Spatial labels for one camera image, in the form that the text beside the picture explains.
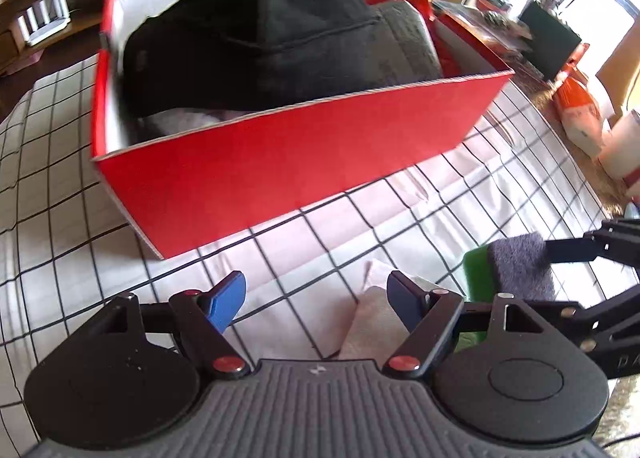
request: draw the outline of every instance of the black grid lines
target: black grid lines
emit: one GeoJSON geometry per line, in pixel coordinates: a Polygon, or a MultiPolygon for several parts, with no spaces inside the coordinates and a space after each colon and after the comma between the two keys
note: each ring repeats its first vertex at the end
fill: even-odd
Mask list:
{"type": "MultiPolygon", "coordinates": [[[[16,126],[22,126],[20,133],[24,136],[28,118],[39,113],[46,114],[46,110],[53,108],[57,100],[56,104],[60,105],[59,109],[65,112],[67,118],[59,120],[57,123],[61,125],[54,128],[52,109],[47,117],[48,130],[39,131],[38,134],[32,132],[33,138],[20,144],[33,152],[33,146],[39,142],[45,139],[49,142],[52,134],[59,134],[63,128],[75,129],[77,124],[79,147],[82,142],[80,119],[87,112],[81,109],[81,99],[76,104],[74,97],[79,92],[90,90],[84,76],[89,73],[85,70],[91,66],[68,70],[63,77],[56,75],[52,80],[47,80],[45,85],[38,86],[39,90],[46,91],[41,98],[43,105],[29,112],[29,108],[34,106],[29,101],[30,97],[27,97],[21,122],[14,124],[9,118],[5,126],[0,127],[4,131],[3,143],[6,142],[7,131],[16,126]],[[66,85],[62,94],[64,98],[58,98],[58,82],[66,85]],[[65,108],[71,103],[78,106],[73,113],[65,108]]],[[[0,422],[4,423],[12,410],[24,410],[21,396],[23,375],[33,366],[34,359],[41,359],[60,342],[61,331],[62,336],[72,332],[96,308],[122,292],[136,292],[144,300],[158,301],[166,300],[170,294],[184,288],[208,290],[222,278],[220,273],[223,269],[218,258],[229,254],[234,254],[228,257],[228,261],[233,262],[232,266],[236,270],[244,270],[246,275],[251,273],[252,266],[261,265],[264,268],[262,273],[252,274],[257,281],[248,282],[247,304],[250,307],[242,310],[233,320],[229,333],[229,339],[237,342],[238,350],[255,366],[263,357],[334,358],[337,355],[335,349],[340,347],[341,337],[350,326],[357,298],[364,286],[367,263],[371,258],[388,260],[408,275],[420,276],[464,294],[467,285],[461,267],[462,256],[467,250],[489,242],[496,236],[524,233],[538,226],[553,236],[554,232],[559,232],[558,226],[564,222],[568,229],[578,216],[582,224],[591,228],[602,215],[601,210],[587,215],[589,209],[583,204],[575,213],[572,212],[572,205],[582,203],[580,192],[586,187],[591,193],[579,170],[576,169],[579,181],[570,178],[570,175],[566,176],[571,186],[567,189],[572,192],[562,194],[561,202],[554,202],[553,195],[547,197],[548,202],[536,199],[541,195],[546,197],[549,189],[559,191],[554,178],[564,174],[565,169],[575,168],[575,165],[571,166],[573,162],[566,150],[558,151],[555,144],[551,146],[551,139],[556,139],[551,128],[541,117],[541,122],[533,120],[537,117],[531,114],[537,111],[520,97],[513,85],[505,88],[498,100],[500,102],[495,103],[495,117],[491,117],[490,125],[487,126],[486,120],[481,120],[465,137],[461,147],[436,157],[437,164],[417,164],[399,172],[397,178],[396,175],[383,176],[230,236],[216,243],[214,248],[212,245],[198,248],[167,261],[151,257],[141,239],[134,237],[125,219],[100,202],[100,196],[104,194],[101,184],[91,181],[87,177],[89,168],[83,167],[86,164],[82,160],[82,149],[87,146],[79,149],[61,149],[58,146],[56,152],[60,154],[60,159],[54,160],[49,142],[49,151],[42,167],[33,165],[33,170],[28,170],[28,174],[22,176],[18,170],[15,180],[9,180],[9,186],[0,191],[2,215],[6,210],[3,201],[7,197],[14,198],[10,189],[15,189],[16,194],[25,198],[30,187],[25,186],[24,180],[31,178],[33,181],[34,177],[46,175],[46,207],[34,206],[23,214],[24,217],[15,215],[15,222],[4,222],[4,230],[0,231],[0,241],[10,244],[15,254],[26,250],[23,245],[27,239],[33,245],[28,247],[29,250],[40,250],[37,231],[31,229],[29,238],[21,234],[19,240],[15,241],[14,232],[17,238],[17,231],[25,224],[34,225],[33,221],[40,218],[42,213],[45,213],[42,217],[48,219],[42,224],[42,228],[46,229],[46,236],[42,236],[46,256],[33,264],[20,261],[15,271],[0,278],[0,345],[4,348],[3,354],[8,364],[7,374],[11,375],[10,390],[6,390],[0,380],[0,422]],[[517,124],[529,124],[527,133],[523,130],[524,134],[518,136],[520,131],[517,124]],[[492,139],[497,138],[492,130],[498,126],[518,138],[515,148],[505,149],[503,144],[497,147],[492,143],[492,139]],[[523,166],[520,173],[513,172],[513,164],[523,166]],[[64,194],[54,198],[50,194],[50,186],[55,183],[54,179],[65,178],[65,171],[77,173],[79,184],[73,189],[68,188],[68,191],[65,188],[64,194]],[[506,180],[502,175],[510,177],[508,189],[504,187],[506,180]],[[516,201],[511,190],[517,191],[522,199],[516,201]],[[74,209],[78,210],[78,216],[71,218],[64,224],[65,228],[56,234],[67,236],[68,240],[63,249],[55,250],[53,220],[58,221],[56,215],[62,214],[59,210],[70,214],[69,211],[74,209]],[[336,219],[335,214],[342,216],[336,219]],[[479,222],[480,217],[486,221],[479,222]],[[347,228],[351,229],[348,238],[335,235],[340,229],[347,228]],[[286,240],[286,236],[293,237],[293,243],[286,240]],[[287,247],[294,247],[295,250],[277,250],[280,244],[286,242],[289,243],[287,247]],[[62,261],[75,265],[79,269],[77,275],[66,272],[63,276],[60,272],[62,261]],[[30,315],[39,314],[40,306],[23,294],[19,297],[19,308],[12,306],[4,299],[6,291],[16,286],[18,291],[23,292],[27,286],[22,282],[23,276],[44,268],[52,269],[49,282],[43,286],[50,286],[54,291],[51,297],[59,313],[37,325],[27,323],[32,319],[27,317],[24,326],[20,326],[24,314],[27,311],[30,315]],[[303,276],[303,279],[295,281],[291,276],[303,276]],[[95,282],[95,285],[91,284],[97,287],[95,295],[87,292],[89,281],[95,282]],[[80,298],[74,308],[65,302],[69,294],[80,298]],[[340,299],[327,297],[327,294],[336,294],[335,297],[340,299]],[[313,302],[318,297],[324,300],[313,302]],[[257,329],[263,329],[266,333],[252,332],[257,329]],[[266,342],[265,347],[256,341],[260,341],[260,344],[266,342]]],[[[4,153],[3,146],[0,151],[0,174],[3,165],[12,164],[17,158],[15,155],[20,157],[23,154],[22,148],[12,154],[4,153]]],[[[12,204],[10,211],[13,215],[16,205],[11,200],[8,202],[12,204]]],[[[566,295],[564,286],[569,287],[571,279],[567,273],[558,277],[561,287],[558,294],[566,295]]],[[[597,279],[591,279],[589,286],[591,283],[594,286],[601,285],[597,279]]],[[[602,285],[603,290],[607,290],[609,283],[602,285]]],[[[10,424],[4,426],[5,430],[13,427],[10,424]]],[[[11,449],[0,449],[0,455],[12,456],[25,451],[19,448],[18,439],[14,440],[11,449]]]]}

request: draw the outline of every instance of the white cloth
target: white cloth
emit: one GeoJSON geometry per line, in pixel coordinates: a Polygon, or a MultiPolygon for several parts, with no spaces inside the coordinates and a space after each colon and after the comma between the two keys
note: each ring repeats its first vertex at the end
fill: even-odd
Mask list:
{"type": "MultiPolygon", "coordinates": [[[[374,359],[382,367],[406,339],[406,328],[386,300],[386,278],[394,270],[396,269],[379,260],[369,262],[364,291],[342,344],[339,359],[374,359]]],[[[408,277],[424,290],[436,288],[436,285],[426,279],[408,277]]]]}

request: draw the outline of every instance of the wooden drawer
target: wooden drawer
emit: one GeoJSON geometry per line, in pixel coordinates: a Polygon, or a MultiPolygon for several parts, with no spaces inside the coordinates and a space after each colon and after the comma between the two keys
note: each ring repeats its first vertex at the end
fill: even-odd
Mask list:
{"type": "Polygon", "coordinates": [[[4,69],[18,57],[18,47],[10,30],[0,34],[0,69],[4,69]]]}

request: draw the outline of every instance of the gray ribbed surface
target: gray ribbed surface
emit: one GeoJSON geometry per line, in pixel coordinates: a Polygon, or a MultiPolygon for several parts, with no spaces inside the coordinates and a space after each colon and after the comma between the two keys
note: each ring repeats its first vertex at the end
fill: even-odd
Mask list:
{"type": "Polygon", "coordinates": [[[553,452],[478,440],[437,410],[417,382],[392,380],[372,361],[262,361],[239,382],[219,382],[201,408],[162,438],[114,452],[46,441],[30,458],[605,457],[583,442],[553,452]]]}

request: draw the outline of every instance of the red screw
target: red screw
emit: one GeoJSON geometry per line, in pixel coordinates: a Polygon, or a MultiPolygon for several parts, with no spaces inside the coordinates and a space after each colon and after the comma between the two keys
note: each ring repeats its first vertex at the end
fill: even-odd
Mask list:
{"type": "Polygon", "coordinates": [[[233,355],[218,357],[213,361],[213,368],[220,373],[239,373],[244,366],[244,361],[240,357],[233,355]]]}
{"type": "Polygon", "coordinates": [[[420,361],[411,355],[396,355],[389,359],[388,364],[396,372],[414,372],[420,367],[420,361]]]}

